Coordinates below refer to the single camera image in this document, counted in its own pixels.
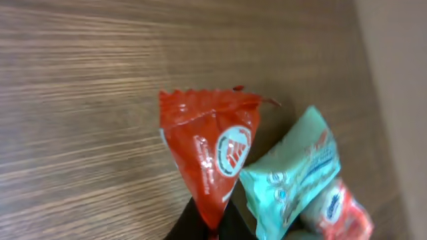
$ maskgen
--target wood grain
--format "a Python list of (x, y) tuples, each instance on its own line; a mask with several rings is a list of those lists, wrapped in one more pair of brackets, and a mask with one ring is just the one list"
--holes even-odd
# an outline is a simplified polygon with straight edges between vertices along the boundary
[(351, 1), (16, 0), (0, 13), (0, 239), (161, 239), (189, 193), (157, 92), (234, 85), (284, 104), (262, 109), (248, 162), (314, 104), (375, 238), (408, 238)]

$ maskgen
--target red and white wrapper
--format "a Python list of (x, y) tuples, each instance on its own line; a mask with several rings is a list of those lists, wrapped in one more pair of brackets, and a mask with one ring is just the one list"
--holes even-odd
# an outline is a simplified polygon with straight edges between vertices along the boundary
[(301, 212), (302, 221), (325, 240), (369, 239), (374, 225), (341, 179), (333, 180)]

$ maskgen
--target teal candy wrapper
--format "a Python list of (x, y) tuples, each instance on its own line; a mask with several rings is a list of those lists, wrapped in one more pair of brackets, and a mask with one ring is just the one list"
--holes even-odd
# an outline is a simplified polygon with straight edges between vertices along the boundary
[(242, 169), (258, 239), (282, 239), (307, 204), (340, 171), (334, 136), (315, 107), (256, 163)]

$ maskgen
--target candy wrapper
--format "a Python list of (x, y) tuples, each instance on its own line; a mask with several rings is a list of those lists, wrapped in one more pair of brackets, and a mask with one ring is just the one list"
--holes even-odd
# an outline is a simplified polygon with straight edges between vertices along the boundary
[(254, 140), (261, 101), (259, 95), (231, 90), (159, 94), (163, 140), (212, 230), (218, 227)]
[(341, 179), (333, 180), (301, 213), (301, 220), (325, 240), (367, 240), (374, 228), (365, 209)]
[(339, 170), (334, 137), (317, 109), (309, 107), (276, 146), (240, 173), (248, 209), (257, 219), (257, 238), (282, 239)]

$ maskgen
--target plastic packaging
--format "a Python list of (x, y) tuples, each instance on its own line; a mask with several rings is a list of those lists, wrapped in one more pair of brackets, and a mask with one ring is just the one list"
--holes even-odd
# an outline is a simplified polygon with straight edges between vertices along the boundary
[(301, 213), (301, 220), (325, 240), (365, 240), (374, 228), (365, 209), (341, 179), (333, 180)]
[(231, 90), (159, 93), (163, 140), (212, 230), (254, 140), (261, 101), (259, 95)]
[(336, 142), (323, 117), (309, 107), (267, 154), (244, 168), (240, 181), (258, 239), (282, 239), (307, 204), (340, 170)]

